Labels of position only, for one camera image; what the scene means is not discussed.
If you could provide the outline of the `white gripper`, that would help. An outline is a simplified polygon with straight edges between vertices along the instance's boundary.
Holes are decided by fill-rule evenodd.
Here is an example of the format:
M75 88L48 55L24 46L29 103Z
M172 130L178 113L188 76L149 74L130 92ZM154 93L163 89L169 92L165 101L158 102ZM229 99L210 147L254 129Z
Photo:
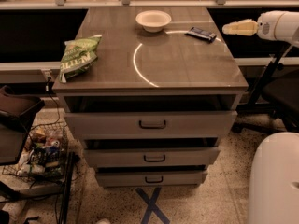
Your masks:
M287 11L269 11L262 13L257 22L252 19L234 21L225 24L222 31L226 35L252 36L257 33L261 39L271 41L285 41L287 36L282 25Z

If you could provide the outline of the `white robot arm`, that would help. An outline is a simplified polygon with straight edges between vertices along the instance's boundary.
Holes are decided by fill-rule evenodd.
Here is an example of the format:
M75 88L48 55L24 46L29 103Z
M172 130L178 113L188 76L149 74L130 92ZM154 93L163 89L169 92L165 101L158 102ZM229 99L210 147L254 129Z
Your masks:
M299 47L299 14L268 11L254 21L225 24L227 35L257 35ZM284 121L286 130L267 129L247 123L233 126L236 132L251 129L266 133L251 165L247 224L299 224L299 78L292 71L267 83L258 83L252 98L263 97Z

